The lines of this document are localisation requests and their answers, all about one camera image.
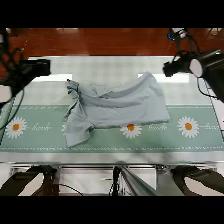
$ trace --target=folded shirt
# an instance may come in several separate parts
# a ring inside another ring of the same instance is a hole
[[[74,99],[65,115],[68,147],[86,141],[94,128],[168,122],[170,119],[162,89],[149,72],[115,88],[71,80],[66,84],[68,94]]]

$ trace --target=white daisy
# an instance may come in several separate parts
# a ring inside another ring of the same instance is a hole
[[[136,136],[139,136],[141,134],[141,130],[141,126],[134,124],[125,125],[120,129],[120,131],[123,131],[123,135],[125,135],[126,138],[135,138]]]
[[[23,134],[27,128],[27,123],[22,117],[15,117],[6,127],[6,135],[8,138],[17,138]]]
[[[182,135],[185,135],[185,137],[188,138],[194,138],[199,133],[198,123],[194,120],[194,118],[186,116],[182,117],[181,119],[179,119],[177,127],[179,127],[179,131],[182,131]]]
[[[63,132],[63,135],[65,135],[65,124],[66,124],[66,122],[64,121],[61,126],[61,131]]]

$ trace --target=gray shirt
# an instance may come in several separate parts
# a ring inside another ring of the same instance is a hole
[[[67,88],[74,99],[65,115],[68,147],[90,138],[89,131],[94,128],[167,122],[170,119],[162,89],[149,72],[115,88],[74,81],[68,81]]]

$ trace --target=yellow flower center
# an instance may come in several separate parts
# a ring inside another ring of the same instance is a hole
[[[191,130],[191,129],[192,129],[192,124],[190,124],[190,123],[186,123],[186,124],[185,124],[185,128],[186,128],[187,130]]]
[[[19,124],[14,124],[12,126],[13,131],[18,131],[19,130]]]
[[[134,131],[135,129],[135,126],[133,124],[129,124],[127,127],[129,131]]]

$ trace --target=cloth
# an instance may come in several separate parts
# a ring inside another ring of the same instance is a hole
[[[115,88],[71,80],[66,84],[68,94],[74,99],[65,114],[68,147],[86,141],[94,128],[168,122],[170,119],[162,89],[149,72]]]

